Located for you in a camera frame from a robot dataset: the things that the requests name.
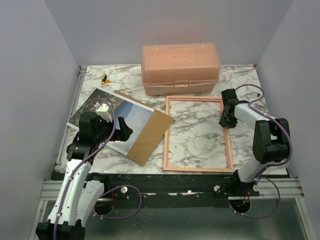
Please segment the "pink wooden picture frame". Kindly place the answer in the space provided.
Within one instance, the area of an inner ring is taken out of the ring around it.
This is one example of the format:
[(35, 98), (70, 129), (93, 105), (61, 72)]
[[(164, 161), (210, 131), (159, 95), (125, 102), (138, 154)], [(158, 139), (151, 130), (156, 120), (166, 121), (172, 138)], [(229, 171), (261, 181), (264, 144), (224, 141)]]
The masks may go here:
[(164, 171), (234, 172), (229, 130), (219, 124), (221, 97), (168, 96), (165, 106), (173, 122), (164, 135)]

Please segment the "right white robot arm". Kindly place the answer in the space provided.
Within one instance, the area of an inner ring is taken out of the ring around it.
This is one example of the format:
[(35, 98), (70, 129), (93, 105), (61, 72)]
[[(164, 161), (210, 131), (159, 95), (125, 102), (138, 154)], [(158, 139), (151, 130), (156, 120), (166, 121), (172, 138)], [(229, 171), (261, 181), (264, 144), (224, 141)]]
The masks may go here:
[(234, 88), (221, 92), (223, 111), (219, 124), (234, 129), (238, 121), (254, 130), (252, 152), (254, 159), (236, 170), (231, 177), (230, 191), (241, 196), (269, 167), (286, 164), (293, 152), (289, 123), (285, 118), (274, 118), (237, 97)]

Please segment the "landscape photo print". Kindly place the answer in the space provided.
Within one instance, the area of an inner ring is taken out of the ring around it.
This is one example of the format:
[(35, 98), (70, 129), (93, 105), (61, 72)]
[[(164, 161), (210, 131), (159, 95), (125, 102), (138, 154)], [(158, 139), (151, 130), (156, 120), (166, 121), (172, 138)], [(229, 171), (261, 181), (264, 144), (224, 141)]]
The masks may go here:
[(78, 131), (80, 115), (86, 112), (96, 112), (96, 108), (94, 107), (95, 103), (106, 104), (110, 109), (112, 120), (112, 111), (114, 111), (115, 116), (117, 118), (123, 117), (127, 126), (133, 130), (132, 135), (127, 141), (109, 141), (106, 144), (113, 150), (127, 155), (154, 110), (129, 99), (127, 96), (121, 96), (119, 93), (103, 90), (101, 87), (98, 87), (88, 99), (85, 100), (75, 114), (71, 116), (66, 125)]

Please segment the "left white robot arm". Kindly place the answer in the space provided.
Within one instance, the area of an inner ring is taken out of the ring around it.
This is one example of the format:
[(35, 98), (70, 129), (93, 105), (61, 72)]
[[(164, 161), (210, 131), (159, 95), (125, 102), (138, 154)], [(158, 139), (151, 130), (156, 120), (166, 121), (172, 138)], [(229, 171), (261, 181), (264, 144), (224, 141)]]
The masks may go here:
[(66, 149), (68, 162), (55, 205), (35, 230), (40, 240), (84, 239), (91, 209), (111, 191), (105, 178), (86, 180), (94, 158), (109, 141), (126, 142), (132, 133), (122, 116), (106, 121), (95, 112), (80, 115), (78, 133)]

